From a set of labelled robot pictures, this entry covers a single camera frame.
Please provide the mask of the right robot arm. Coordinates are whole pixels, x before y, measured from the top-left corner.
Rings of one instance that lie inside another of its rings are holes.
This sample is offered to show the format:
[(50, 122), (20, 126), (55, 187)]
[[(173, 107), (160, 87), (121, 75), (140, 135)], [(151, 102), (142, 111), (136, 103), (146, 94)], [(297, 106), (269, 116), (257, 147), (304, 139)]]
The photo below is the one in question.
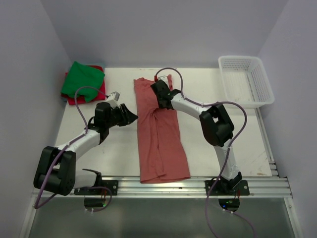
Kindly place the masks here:
[(205, 181), (207, 195), (247, 196), (250, 194), (248, 182), (242, 178), (237, 167), (233, 144), (234, 124), (222, 102), (203, 107), (188, 101), (181, 91), (170, 90), (165, 81), (156, 79), (151, 85), (161, 109), (181, 111), (196, 118), (208, 144), (214, 147), (220, 166), (217, 177)]

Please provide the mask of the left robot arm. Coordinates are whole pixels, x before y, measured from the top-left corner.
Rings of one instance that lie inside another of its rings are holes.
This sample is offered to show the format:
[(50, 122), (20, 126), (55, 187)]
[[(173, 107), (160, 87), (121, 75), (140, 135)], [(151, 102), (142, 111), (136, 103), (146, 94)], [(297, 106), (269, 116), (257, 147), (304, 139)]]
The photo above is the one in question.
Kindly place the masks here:
[(102, 191), (100, 172), (90, 169), (76, 169), (76, 162), (94, 147), (105, 141), (110, 128), (127, 126), (138, 119), (125, 104), (111, 106), (101, 102), (96, 105), (95, 114), (88, 121), (87, 128), (71, 141), (42, 150), (33, 186), (40, 191), (68, 195), (73, 189), (86, 189), (96, 195)]

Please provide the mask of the salmon pink t shirt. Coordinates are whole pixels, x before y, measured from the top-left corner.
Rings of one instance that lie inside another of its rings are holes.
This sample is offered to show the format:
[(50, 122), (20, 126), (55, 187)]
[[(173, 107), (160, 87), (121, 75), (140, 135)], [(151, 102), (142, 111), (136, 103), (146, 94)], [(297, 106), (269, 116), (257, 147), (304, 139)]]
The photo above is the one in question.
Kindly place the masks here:
[(134, 80), (141, 183), (167, 183), (190, 178), (181, 143), (177, 112), (159, 108), (153, 81)]

